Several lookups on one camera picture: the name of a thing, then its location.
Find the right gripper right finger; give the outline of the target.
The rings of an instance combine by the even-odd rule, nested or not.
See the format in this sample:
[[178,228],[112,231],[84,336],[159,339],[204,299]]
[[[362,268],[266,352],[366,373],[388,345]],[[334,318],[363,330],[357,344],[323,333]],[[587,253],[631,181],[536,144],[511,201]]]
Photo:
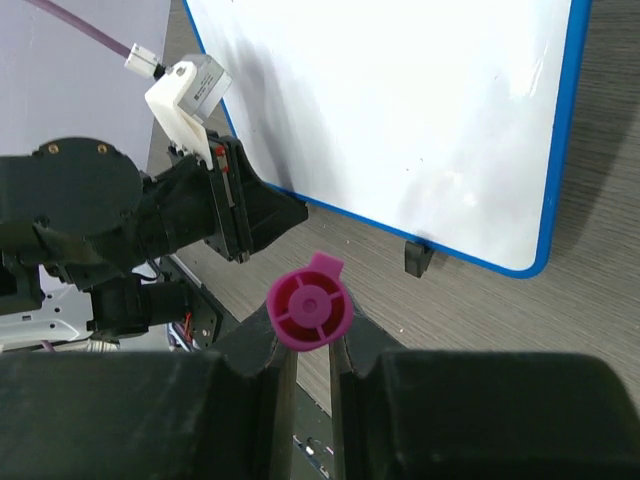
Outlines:
[[635,479],[639,416],[613,369],[562,352],[418,350],[330,298],[339,479]]

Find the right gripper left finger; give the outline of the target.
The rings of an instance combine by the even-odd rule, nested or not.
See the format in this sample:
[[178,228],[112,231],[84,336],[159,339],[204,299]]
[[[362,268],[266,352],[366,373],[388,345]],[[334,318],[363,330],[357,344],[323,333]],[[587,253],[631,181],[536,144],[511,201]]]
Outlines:
[[1,358],[5,479],[285,479],[295,355],[258,310],[192,353]]

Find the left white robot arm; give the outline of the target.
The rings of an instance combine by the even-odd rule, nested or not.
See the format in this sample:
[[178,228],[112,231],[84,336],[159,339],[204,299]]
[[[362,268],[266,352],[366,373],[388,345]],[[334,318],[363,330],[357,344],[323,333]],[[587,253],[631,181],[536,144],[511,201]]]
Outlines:
[[43,306],[47,273],[90,297],[89,334],[120,340],[184,320],[183,281],[145,283],[137,268],[196,242],[244,263],[308,217],[304,202],[252,169],[242,143],[209,132],[212,166],[172,151],[157,176],[114,146],[68,137],[1,160],[1,310]]

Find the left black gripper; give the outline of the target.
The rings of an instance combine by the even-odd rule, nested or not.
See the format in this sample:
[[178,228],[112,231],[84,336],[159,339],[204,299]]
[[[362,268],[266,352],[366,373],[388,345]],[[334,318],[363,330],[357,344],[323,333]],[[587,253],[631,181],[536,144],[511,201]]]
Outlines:
[[304,201],[259,178],[241,142],[222,137],[209,145],[212,170],[182,154],[156,176],[107,142],[84,137],[2,157],[2,268],[33,278],[45,267],[86,290],[216,234],[238,246],[246,217],[251,254],[308,219]]

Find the blue framed whiteboard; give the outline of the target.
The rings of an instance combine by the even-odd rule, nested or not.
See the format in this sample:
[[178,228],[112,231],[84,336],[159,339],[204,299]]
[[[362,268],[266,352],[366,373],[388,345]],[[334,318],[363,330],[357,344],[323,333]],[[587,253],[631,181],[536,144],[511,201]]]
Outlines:
[[189,1],[267,183],[514,278],[547,265],[588,1]]

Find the white marker magenta cap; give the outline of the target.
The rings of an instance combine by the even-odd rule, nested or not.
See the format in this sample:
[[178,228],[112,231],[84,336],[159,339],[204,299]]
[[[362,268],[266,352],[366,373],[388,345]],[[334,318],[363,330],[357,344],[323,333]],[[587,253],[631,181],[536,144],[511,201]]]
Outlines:
[[278,278],[266,308],[278,339],[296,352],[328,345],[350,329],[354,305],[341,281],[344,261],[315,253],[307,266]]

